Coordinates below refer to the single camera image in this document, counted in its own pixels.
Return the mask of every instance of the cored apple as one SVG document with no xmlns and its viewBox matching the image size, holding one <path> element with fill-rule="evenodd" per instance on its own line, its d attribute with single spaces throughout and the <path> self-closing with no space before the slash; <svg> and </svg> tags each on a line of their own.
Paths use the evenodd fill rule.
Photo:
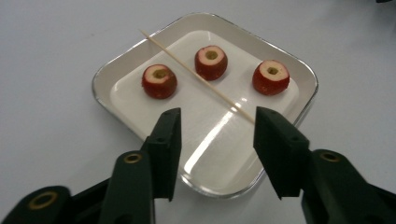
<svg viewBox="0 0 396 224">
<path fill-rule="evenodd" d="M 165 99 L 175 92 L 177 78 L 166 65 L 154 64 L 146 68 L 143 73 L 142 86 L 148 96 L 155 99 Z"/>
<path fill-rule="evenodd" d="M 288 69 L 284 64 L 275 60 L 260 63 L 252 78 L 254 89 L 264 95 L 281 93 L 289 86 L 289 82 Z"/>
<path fill-rule="evenodd" d="M 227 69 L 228 58 L 218 46 L 210 45 L 199 49 L 195 54 L 195 71 L 205 80 L 216 80 Z"/>
</svg>

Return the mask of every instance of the toothpick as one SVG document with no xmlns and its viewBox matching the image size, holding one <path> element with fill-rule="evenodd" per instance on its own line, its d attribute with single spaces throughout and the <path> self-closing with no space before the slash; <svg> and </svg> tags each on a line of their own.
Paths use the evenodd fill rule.
<svg viewBox="0 0 396 224">
<path fill-rule="evenodd" d="M 193 71 L 191 68 L 189 68 L 185 63 L 183 63 L 178 57 L 176 57 L 172 52 L 170 52 L 168 49 L 166 49 L 160 42 L 149 36 L 146 32 L 140 30 L 140 32 L 151 42 L 156 44 L 158 47 L 160 47 L 165 53 L 167 53 L 169 56 L 171 56 L 176 62 L 178 62 L 181 66 L 183 66 L 185 69 L 189 70 L 198 80 L 200 80 L 204 85 L 206 85 L 210 90 L 212 90 L 217 96 L 219 96 L 222 100 L 224 100 L 227 104 L 235 108 L 242 116 L 244 116 L 248 121 L 254 124 L 254 118 L 251 117 L 245 110 L 243 110 L 241 107 L 236 105 L 230 98 L 228 98 L 225 94 L 223 94 L 221 91 L 217 90 L 213 85 L 211 85 L 209 82 L 207 82 L 205 79 L 203 79 L 200 75 L 198 75 L 195 71 Z"/>
</svg>

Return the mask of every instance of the white background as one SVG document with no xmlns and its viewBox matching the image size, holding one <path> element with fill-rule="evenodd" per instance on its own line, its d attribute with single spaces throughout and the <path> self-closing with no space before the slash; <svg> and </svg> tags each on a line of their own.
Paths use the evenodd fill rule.
<svg viewBox="0 0 396 224">
<path fill-rule="evenodd" d="M 106 62 L 191 12 L 209 12 L 302 59 L 318 95 L 299 129 L 311 149 L 347 156 L 396 193 L 396 2 L 375 0 L 43 1 L 0 3 L 0 219 L 25 195 L 76 194 L 111 175 L 142 141 L 92 96 Z M 301 198 L 280 201 L 268 179 L 233 200 L 177 182 L 157 223 L 304 223 Z"/>
</svg>

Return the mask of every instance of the metal ring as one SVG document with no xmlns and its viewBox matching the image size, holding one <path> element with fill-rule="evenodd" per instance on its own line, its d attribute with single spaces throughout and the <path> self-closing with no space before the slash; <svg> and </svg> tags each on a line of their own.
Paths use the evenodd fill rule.
<svg viewBox="0 0 396 224">
<path fill-rule="evenodd" d="M 325 161 L 331 161 L 331 162 L 339 162 L 340 161 L 340 158 L 337 155 L 335 155 L 334 153 L 328 152 L 328 151 L 322 152 L 320 154 L 320 157 Z"/>
<path fill-rule="evenodd" d="M 124 157 L 125 163 L 136 163 L 142 160 L 142 155 L 137 153 L 132 153 Z"/>
<path fill-rule="evenodd" d="M 40 202 L 40 200 L 43 200 L 44 197 L 48 197 L 44 202 Z M 31 210 L 38 210 L 45 208 L 52 204 L 53 202 L 56 201 L 58 198 L 58 193 L 55 191 L 46 191 L 44 193 L 41 193 L 37 196 L 35 196 L 32 201 L 29 202 L 28 206 Z"/>
</svg>

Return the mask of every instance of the white tray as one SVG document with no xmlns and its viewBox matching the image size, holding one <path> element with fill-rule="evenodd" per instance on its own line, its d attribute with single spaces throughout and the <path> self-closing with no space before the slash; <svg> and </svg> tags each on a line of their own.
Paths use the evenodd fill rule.
<svg viewBox="0 0 396 224">
<path fill-rule="evenodd" d="M 152 37 L 191 68 L 199 48 L 218 45 L 224 49 L 227 71 L 211 84 L 253 118 L 259 105 L 296 124 L 318 90 L 317 78 L 305 63 L 216 15 L 189 14 Z M 279 60 L 290 71 L 289 87 L 275 96 L 261 95 L 251 85 L 254 69 L 268 59 Z M 141 87 L 143 71 L 155 63 L 168 65 L 177 75 L 177 91 L 165 100 L 149 98 Z M 96 100 L 141 139 L 151 133 L 163 111 L 180 107 L 178 172 L 183 182 L 204 195 L 238 196 L 264 174 L 253 148 L 254 126 L 146 39 L 104 65 L 92 88 Z"/>
</svg>

